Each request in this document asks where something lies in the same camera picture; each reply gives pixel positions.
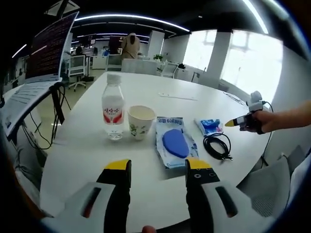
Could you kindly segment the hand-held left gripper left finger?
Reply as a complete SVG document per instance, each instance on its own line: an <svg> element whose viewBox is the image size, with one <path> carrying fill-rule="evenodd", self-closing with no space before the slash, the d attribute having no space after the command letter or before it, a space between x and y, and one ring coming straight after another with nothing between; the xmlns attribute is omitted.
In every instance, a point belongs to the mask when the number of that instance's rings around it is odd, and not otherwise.
<svg viewBox="0 0 311 233"><path fill-rule="evenodd" d="M130 188L131 160L109 163L95 182L88 182L67 199L63 232L126 232Z"/></svg>

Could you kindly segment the person's right hand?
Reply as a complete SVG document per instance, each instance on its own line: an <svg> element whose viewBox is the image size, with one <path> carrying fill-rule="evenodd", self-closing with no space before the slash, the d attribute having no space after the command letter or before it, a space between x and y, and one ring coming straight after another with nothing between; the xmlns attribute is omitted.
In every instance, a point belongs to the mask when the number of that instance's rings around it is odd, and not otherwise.
<svg viewBox="0 0 311 233"><path fill-rule="evenodd" d="M243 116L244 122L241 123L240 131L249 131L257 134L264 134L262 130L263 122L255 116L255 113L259 113L261 110L256 112L250 112Z"/></svg>

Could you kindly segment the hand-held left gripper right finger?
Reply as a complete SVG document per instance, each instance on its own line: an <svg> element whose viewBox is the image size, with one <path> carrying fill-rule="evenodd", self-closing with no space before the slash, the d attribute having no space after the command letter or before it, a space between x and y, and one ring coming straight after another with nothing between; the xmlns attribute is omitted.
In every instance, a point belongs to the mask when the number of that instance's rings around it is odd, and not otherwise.
<svg viewBox="0 0 311 233"><path fill-rule="evenodd" d="M186 202L192 233L246 233L254 211L248 196L221 181L210 164L189 158L186 166Z"/></svg>

